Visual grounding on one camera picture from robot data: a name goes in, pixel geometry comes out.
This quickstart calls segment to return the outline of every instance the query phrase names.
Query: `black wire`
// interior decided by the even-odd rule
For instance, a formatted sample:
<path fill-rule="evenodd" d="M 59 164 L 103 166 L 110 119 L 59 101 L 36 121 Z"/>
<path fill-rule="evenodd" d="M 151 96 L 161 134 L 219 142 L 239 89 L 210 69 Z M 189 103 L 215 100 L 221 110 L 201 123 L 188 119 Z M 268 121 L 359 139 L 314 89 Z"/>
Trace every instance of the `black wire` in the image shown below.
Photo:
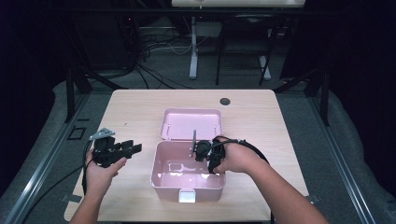
<path fill-rule="evenodd" d="M 217 139 L 218 137 L 223 137 L 223 138 L 226 138 L 227 140 L 224 141 L 224 142 L 220 142 L 219 144 L 216 144 L 216 145 L 214 145 L 214 146 L 212 146 L 212 147 L 209 147 L 209 148 L 206 150 L 206 152 L 207 152 L 208 150 L 210 150 L 211 148 L 213 148 L 213 147 L 221 146 L 221 145 L 224 145 L 224 144 L 226 144 L 226 143 L 238 143 L 238 142 L 239 142 L 239 141 L 236 140 L 236 139 L 230 139 L 230 138 L 225 137 L 225 136 L 216 136 L 215 139 Z M 260 157 L 261 159 L 265 160 L 268 164 L 270 164 L 270 162 L 265 158 L 265 156 L 264 156 L 257 148 L 255 148 L 253 145 L 249 144 L 247 141 L 245 141 L 245 143 L 247 143 L 247 144 L 250 146 L 250 147 L 248 147 L 248 148 L 250 148 L 250 149 L 252 149 L 254 152 L 256 152 L 256 154 L 258 154 L 259 157 Z M 275 223 L 276 223 L 276 219 L 275 219 L 275 216 L 274 216 L 273 212 L 270 211 L 270 214 L 271 214 L 271 224 L 275 224 Z"/>
<path fill-rule="evenodd" d="M 84 155 L 87 155 L 88 152 L 88 147 L 90 145 L 91 141 L 88 141 L 87 144 L 85 144 L 84 147 Z M 48 194 L 50 193 L 51 190 L 53 190 L 56 186 L 58 186 L 60 183 L 62 183 L 64 180 L 66 180 L 67 177 L 69 177 L 70 175 L 72 175 L 73 173 L 75 173 L 76 171 L 78 171 L 79 169 L 84 168 L 86 169 L 86 165 L 85 165 L 85 156 L 84 156 L 84 161 L 82 163 L 82 165 L 80 165 L 78 168 L 74 169 L 72 172 L 70 172 L 69 174 L 65 175 L 64 177 L 62 177 L 60 180 L 58 180 L 55 184 L 53 184 L 51 187 L 49 187 L 49 189 L 47 189 L 36 201 L 35 203 L 29 208 L 28 212 L 26 213 L 25 217 L 23 218 L 22 223 L 24 223 L 26 221 L 26 219 L 30 216 L 30 214 L 33 212 L 33 210 L 35 209 L 35 207 L 41 202 L 41 200 Z"/>
<path fill-rule="evenodd" d="M 211 147 L 207 148 L 205 151 L 201 152 L 199 154 L 199 156 L 205 155 L 210 149 L 212 149 L 214 147 L 218 147 L 218 146 L 221 146 L 221 145 L 224 145 L 224 144 L 227 144 L 227 143 L 238 143 L 238 140 L 236 140 L 236 139 L 227 139 L 224 142 L 220 142 L 220 143 L 217 143 L 215 145 L 212 145 Z"/>
<path fill-rule="evenodd" d="M 113 78 L 117 78 L 117 77 L 125 77 L 126 75 L 132 73 L 134 71 L 134 69 L 132 68 L 127 68 L 124 69 L 122 71 L 120 71 L 117 74 L 112 74 L 112 75 L 101 75 L 101 77 L 105 77 L 106 79 L 113 79 Z"/>
<path fill-rule="evenodd" d="M 78 168 L 74 169 L 72 172 L 70 172 L 69 174 L 65 175 L 64 177 L 62 177 L 62 179 L 58 180 L 55 184 L 53 184 L 49 189 L 47 189 L 36 201 L 35 203 L 30 207 L 29 211 L 26 213 L 26 216 L 24 217 L 22 223 L 24 223 L 26 221 L 26 219 L 29 217 L 29 215 L 32 213 L 32 211 L 35 209 L 35 207 L 38 205 L 38 203 L 40 203 L 40 201 L 51 191 L 53 190 L 56 186 L 58 186 L 62 181 L 64 181 L 67 177 L 69 177 L 70 175 L 72 175 L 73 173 L 75 173 L 76 171 L 78 171 L 79 169 L 81 169 L 83 167 L 83 165 L 80 165 Z"/>
<path fill-rule="evenodd" d="M 173 35 L 170 35 L 170 36 L 173 36 L 173 37 L 175 37 L 175 36 L 180 36 L 180 35 L 176 35 L 175 29 L 173 29 L 173 28 L 168 28 L 168 29 L 166 29 L 162 34 L 142 35 L 142 38 L 143 38 L 143 41 L 144 41 L 144 38 L 145 38 L 146 36 L 153 36 L 153 39 L 156 40 L 156 39 L 157 39 L 157 36 L 169 36 L 169 35 L 166 34 L 166 33 L 168 33 L 169 31 L 172 31 L 172 34 L 173 34 Z"/>
<path fill-rule="evenodd" d="M 92 161 L 92 160 L 90 160 L 90 162 L 88 162 L 88 164 L 85 163 L 86 160 L 87 160 L 88 148 L 90 147 L 91 142 L 92 141 L 89 140 L 87 142 L 87 144 L 85 144 L 84 152 L 82 154 L 82 167 L 83 167 L 82 172 L 83 172 L 83 175 L 82 175 L 82 183 L 81 183 L 81 185 L 82 185 L 82 189 L 83 189 L 84 195 L 85 195 L 85 192 L 87 191 L 87 179 L 86 179 L 87 167 L 88 167 L 88 164 Z"/>
<path fill-rule="evenodd" d="M 87 162 L 87 167 L 88 167 L 88 165 L 91 163 L 91 161 L 93 161 L 93 158 L 92 158 L 89 162 Z"/>
<path fill-rule="evenodd" d="M 159 46 L 166 46 L 169 44 L 176 44 L 176 43 L 190 43 L 191 41 L 181 35 L 177 35 L 174 37 L 171 37 L 169 39 L 165 39 L 165 40 L 161 40 L 161 41 L 157 41 L 157 36 L 158 35 L 148 35 L 148 37 L 152 37 L 150 41 L 146 41 L 146 46 L 145 46 L 145 50 L 153 50 L 156 49 Z"/>
<path fill-rule="evenodd" d="M 157 79 L 160 83 L 162 83 L 163 85 L 165 85 L 166 87 L 168 87 L 168 88 L 170 88 L 170 89 L 173 89 L 173 90 L 174 90 L 175 87 L 172 87 L 172 86 L 170 86 L 169 84 L 166 84 L 165 82 L 163 82 L 164 79 L 166 79 L 167 81 L 172 82 L 172 83 L 174 83 L 174 84 L 176 84 L 176 85 L 178 85 L 178 86 L 180 86 L 180 87 L 183 87 L 183 88 L 186 88 L 186 89 L 191 89 L 191 90 L 194 89 L 193 87 L 189 87 L 189 86 L 180 84 L 180 83 L 178 83 L 178 82 L 175 82 L 174 80 L 172 80 L 172 79 L 170 79 L 170 78 L 168 78 L 168 77 L 165 77 L 165 76 L 161 75 L 158 71 L 153 70 L 153 69 L 150 69 L 150 68 L 147 68 L 146 66 L 142 65 L 141 63 L 139 63 L 139 64 L 137 65 L 137 67 L 139 67 L 139 69 L 142 69 L 143 71 L 147 72 L 149 75 L 151 75 L 152 77 L 154 77 L 155 79 Z"/>
<path fill-rule="evenodd" d="M 140 65 L 138 65 L 138 66 L 136 67 L 135 70 L 136 70 L 136 71 L 139 73 L 139 75 L 142 77 L 143 81 L 144 81 L 145 84 L 146 84 L 146 88 L 149 90 L 149 84 L 148 84 L 148 82 L 146 81 L 145 77 L 143 76 L 142 71 L 140 70 Z"/>

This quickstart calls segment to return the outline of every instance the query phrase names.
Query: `wooden table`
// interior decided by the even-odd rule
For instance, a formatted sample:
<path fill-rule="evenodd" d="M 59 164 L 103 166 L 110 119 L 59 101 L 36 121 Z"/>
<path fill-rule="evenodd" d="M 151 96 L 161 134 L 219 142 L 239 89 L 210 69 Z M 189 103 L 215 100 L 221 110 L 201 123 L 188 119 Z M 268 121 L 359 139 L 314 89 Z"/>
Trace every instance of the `wooden table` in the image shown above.
<path fill-rule="evenodd" d="M 228 98 L 229 105 L 219 100 Z M 113 179 L 103 200 L 101 221 L 263 221 L 270 210 L 249 176 L 226 173 L 221 198 L 208 203 L 159 199 L 150 185 L 156 146 L 167 108 L 212 108 L 221 112 L 223 133 L 246 139 L 303 195 L 308 195 L 276 96 L 268 90 L 123 90 L 114 91 L 99 129 L 116 133 L 116 142 L 133 139 L 142 152 L 132 156 Z M 73 194 L 82 196 L 81 177 Z M 70 220 L 78 203 L 70 202 Z"/>

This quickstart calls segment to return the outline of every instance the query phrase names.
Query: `human arm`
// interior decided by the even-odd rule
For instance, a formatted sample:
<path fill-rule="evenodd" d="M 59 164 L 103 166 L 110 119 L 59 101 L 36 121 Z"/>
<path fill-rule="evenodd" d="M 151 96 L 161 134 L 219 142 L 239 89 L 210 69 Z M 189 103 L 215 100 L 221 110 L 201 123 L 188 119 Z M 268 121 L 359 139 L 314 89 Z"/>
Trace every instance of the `human arm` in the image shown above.
<path fill-rule="evenodd" d="M 107 168 L 100 167 L 91 161 L 92 151 L 88 152 L 86 170 L 87 192 L 80 203 L 70 223 L 96 223 L 99 216 L 99 208 L 105 197 L 111 181 L 118 174 L 118 170 L 125 165 L 127 159 L 121 158 Z"/>
<path fill-rule="evenodd" d="M 328 223 L 319 210 L 279 175 L 265 160 L 244 146 L 225 144 L 226 157 L 215 173 L 249 175 L 267 201 L 278 223 Z"/>

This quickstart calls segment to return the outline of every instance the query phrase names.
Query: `pink plastic box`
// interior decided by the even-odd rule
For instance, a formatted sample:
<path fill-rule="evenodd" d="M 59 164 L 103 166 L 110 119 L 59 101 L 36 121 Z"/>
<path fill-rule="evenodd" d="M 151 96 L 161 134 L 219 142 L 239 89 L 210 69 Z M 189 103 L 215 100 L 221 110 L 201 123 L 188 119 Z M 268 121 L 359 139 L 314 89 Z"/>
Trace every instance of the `pink plastic box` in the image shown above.
<path fill-rule="evenodd" d="M 212 175 L 206 161 L 191 157 L 192 137 L 211 140 L 222 133 L 221 114 L 215 109 L 169 108 L 163 117 L 161 141 L 155 153 L 151 185 L 161 199 L 195 203 L 218 201 L 225 175 Z"/>

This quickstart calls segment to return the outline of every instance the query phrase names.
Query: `table leg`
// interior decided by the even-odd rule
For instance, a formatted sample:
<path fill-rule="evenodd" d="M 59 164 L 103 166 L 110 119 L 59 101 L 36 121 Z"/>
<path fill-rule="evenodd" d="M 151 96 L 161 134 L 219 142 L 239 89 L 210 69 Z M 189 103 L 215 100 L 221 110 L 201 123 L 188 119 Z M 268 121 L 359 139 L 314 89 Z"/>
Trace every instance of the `table leg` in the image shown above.
<path fill-rule="evenodd" d="M 263 55 L 260 56 L 259 60 L 260 60 L 260 66 L 264 67 L 265 66 L 265 62 L 266 62 L 265 56 L 263 56 Z M 271 74 L 270 74 L 270 70 L 269 70 L 268 67 L 267 67 L 267 69 L 265 70 L 265 73 L 264 73 L 264 80 L 266 80 L 266 81 L 270 81 L 271 80 Z"/>
<path fill-rule="evenodd" d="M 190 79 L 197 78 L 198 66 L 198 49 L 197 49 L 197 34 L 196 34 L 195 17 L 191 18 L 191 64 L 190 64 Z"/>

